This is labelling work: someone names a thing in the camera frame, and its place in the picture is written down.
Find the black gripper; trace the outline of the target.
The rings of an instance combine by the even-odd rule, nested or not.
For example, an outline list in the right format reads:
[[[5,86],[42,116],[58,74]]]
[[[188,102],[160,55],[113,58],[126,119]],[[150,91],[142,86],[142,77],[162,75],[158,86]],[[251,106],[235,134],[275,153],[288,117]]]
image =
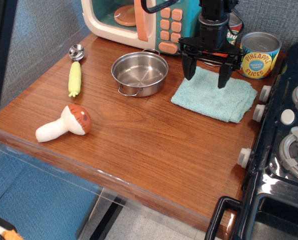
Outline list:
[[[241,69],[244,52],[227,40],[228,32],[235,35],[230,28],[230,19],[229,14],[219,20],[209,20],[200,15],[199,34],[179,39],[182,68],[187,80],[194,76],[197,61],[220,65],[219,89],[226,86],[232,70]]]

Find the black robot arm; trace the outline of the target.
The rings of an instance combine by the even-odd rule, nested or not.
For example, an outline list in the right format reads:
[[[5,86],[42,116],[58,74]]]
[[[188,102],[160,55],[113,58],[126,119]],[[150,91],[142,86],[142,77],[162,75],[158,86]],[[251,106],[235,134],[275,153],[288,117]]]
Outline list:
[[[220,66],[218,88],[224,88],[231,74],[239,70],[244,51],[227,40],[230,13],[237,0],[201,0],[199,36],[181,37],[180,53],[182,68],[187,80],[193,78],[197,62]]]

